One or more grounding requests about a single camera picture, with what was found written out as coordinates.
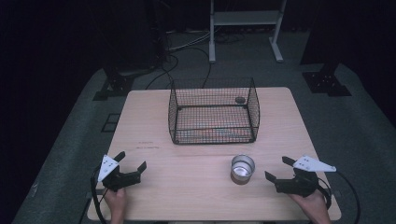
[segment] metal cup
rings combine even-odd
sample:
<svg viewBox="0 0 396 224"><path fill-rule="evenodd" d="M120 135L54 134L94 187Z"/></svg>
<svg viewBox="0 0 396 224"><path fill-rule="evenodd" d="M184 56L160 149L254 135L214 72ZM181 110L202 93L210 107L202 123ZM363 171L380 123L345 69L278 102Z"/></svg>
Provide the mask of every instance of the metal cup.
<svg viewBox="0 0 396 224"><path fill-rule="evenodd" d="M254 173L254 161L241 154L233 157L231 162L231 180L237 185L245 185Z"/></svg>

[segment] wrist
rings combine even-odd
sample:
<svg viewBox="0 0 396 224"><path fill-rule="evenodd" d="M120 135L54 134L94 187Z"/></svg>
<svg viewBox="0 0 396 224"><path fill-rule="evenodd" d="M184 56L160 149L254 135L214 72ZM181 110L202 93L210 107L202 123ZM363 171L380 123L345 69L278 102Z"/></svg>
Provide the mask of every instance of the wrist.
<svg viewBox="0 0 396 224"><path fill-rule="evenodd" d="M111 224L122 224L125 219L124 211L117 211L111 213Z"/></svg>

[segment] hand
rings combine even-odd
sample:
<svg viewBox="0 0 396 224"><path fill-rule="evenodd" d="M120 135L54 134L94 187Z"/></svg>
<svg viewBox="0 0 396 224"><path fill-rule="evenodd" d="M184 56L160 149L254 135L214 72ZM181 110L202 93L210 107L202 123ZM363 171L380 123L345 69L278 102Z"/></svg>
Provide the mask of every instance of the hand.
<svg viewBox="0 0 396 224"><path fill-rule="evenodd" d="M304 213L315 224L331 224L329 213L327 211L326 202L319 190L315 190L311 195L303 197L296 194L289 196L297 202L303 209Z"/></svg>
<svg viewBox="0 0 396 224"><path fill-rule="evenodd" d="M110 208L111 224L122 224L125 218L127 205L127 194L125 189L119 189L117 192L109 189L105 195L105 201Z"/></svg>

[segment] black wire basket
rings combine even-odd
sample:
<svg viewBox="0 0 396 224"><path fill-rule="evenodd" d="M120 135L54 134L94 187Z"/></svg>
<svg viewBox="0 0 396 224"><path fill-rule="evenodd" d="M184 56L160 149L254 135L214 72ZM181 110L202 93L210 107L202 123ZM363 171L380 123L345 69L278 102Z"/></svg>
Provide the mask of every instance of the black wire basket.
<svg viewBox="0 0 396 224"><path fill-rule="evenodd" d="M173 80L168 124L178 145L256 141L260 106L253 78Z"/></svg>

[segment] gray carpet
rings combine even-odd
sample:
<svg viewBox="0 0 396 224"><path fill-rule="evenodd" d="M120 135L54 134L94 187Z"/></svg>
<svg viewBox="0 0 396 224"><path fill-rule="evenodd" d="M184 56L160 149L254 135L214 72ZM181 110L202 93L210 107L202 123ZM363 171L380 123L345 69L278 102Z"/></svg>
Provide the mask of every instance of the gray carpet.
<svg viewBox="0 0 396 224"><path fill-rule="evenodd" d="M302 114L319 158L337 167L355 187L361 200L361 224L393 223L396 198L396 131L365 91L358 76L340 65L335 75L352 96L329 97L311 93L302 72L318 71L321 64L299 65L309 33L281 33L279 48L285 62L276 63L268 43L270 34L245 35L239 42L216 45L217 61L210 77L253 77L257 87L288 87ZM179 46L196 35L170 35ZM207 42L195 45L207 52ZM205 78L206 56L196 49L173 53L178 65L173 78ZM176 60L163 64L170 69ZM163 72L157 69L138 77L133 90L143 90ZM93 101L106 82L103 70L92 75L73 111L59 133L40 174L36 193L31 192L14 223L94 223L84 215L90 177L111 144L113 133L103 133L107 116L120 113L125 97ZM168 89L162 76L149 89ZM335 223L352 223L356 203L347 183L336 174L327 174L336 191L342 218Z"/></svg>

